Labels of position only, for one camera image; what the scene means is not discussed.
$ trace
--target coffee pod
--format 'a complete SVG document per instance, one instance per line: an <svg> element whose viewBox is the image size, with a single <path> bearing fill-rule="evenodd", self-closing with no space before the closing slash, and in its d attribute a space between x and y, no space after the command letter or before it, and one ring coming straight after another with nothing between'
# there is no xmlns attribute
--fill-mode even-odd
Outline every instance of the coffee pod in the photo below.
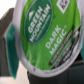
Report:
<svg viewBox="0 0 84 84"><path fill-rule="evenodd" d="M83 44L76 0L17 0L13 15L15 45L25 68L39 77L68 69Z"/></svg>

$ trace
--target green packaging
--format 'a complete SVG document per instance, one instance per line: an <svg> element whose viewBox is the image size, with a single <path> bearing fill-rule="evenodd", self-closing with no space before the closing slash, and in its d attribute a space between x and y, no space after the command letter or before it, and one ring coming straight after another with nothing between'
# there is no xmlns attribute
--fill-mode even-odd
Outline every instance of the green packaging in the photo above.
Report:
<svg viewBox="0 0 84 84"><path fill-rule="evenodd" d="M77 1L21 1L17 2L13 20L19 59L30 73L40 77L62 73L82 47L83 28Z"/></svg>

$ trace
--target blurred background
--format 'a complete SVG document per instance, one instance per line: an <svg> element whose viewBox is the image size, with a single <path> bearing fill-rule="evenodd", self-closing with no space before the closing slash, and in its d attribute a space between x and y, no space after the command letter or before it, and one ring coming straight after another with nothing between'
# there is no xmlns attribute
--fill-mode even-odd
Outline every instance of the blurred background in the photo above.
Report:
<svg viewBox="0 0 84 84"><path fill-rule="evenodd" d="M10 9L14 8L17 0L0 0L0 19ZM17 77L0 76L0 84L29 84L27 70L19 62Z"/></svg>

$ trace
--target printed label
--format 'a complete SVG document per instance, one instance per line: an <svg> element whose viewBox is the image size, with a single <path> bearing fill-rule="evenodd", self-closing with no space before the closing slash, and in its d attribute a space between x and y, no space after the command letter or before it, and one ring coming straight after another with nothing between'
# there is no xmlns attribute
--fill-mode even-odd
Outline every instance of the printed label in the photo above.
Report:
<svg viewBox="0 0 84 84"><path fill-rule="evenodd" d="M49 77L71 66L80 51L80 24L76 0L28 0L20 37L29 71Z"/></svg>
<svg viewBox="0 0 84 84"><path fill-rule="evenodd" d="M52 13L52 4L49 0L35 0L32 3L26 16L24 28L29 44L34 45L45 37L51 25Z"/></svg>

